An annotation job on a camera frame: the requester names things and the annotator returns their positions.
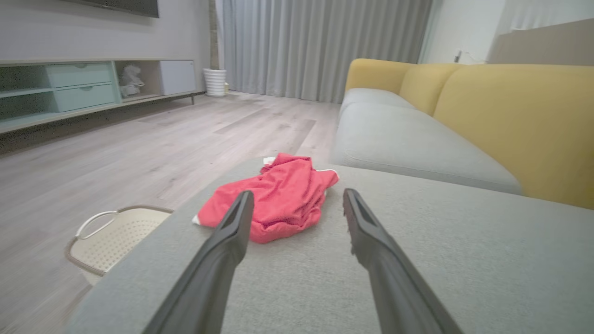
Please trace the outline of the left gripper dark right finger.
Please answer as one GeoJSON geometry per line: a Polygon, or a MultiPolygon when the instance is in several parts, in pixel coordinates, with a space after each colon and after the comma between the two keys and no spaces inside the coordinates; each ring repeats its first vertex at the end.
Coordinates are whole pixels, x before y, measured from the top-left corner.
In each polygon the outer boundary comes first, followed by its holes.
{"type": "Polygon", "coordinates": [[[460,334],[444,307],[403,249],[353,188],[343,192],[351,252],[369,275],[384,334],[460,334]]]}

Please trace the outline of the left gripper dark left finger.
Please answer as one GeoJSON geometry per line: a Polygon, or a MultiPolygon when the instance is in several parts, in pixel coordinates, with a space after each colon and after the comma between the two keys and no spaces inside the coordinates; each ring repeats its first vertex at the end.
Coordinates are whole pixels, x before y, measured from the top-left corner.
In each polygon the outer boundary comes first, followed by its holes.
{"type": "Polygon", "coordinates": [[[145,334],[220,333],[235,269],[250,240],[253,211],[254,194],[238,194],[145,327],[145,334]]]}

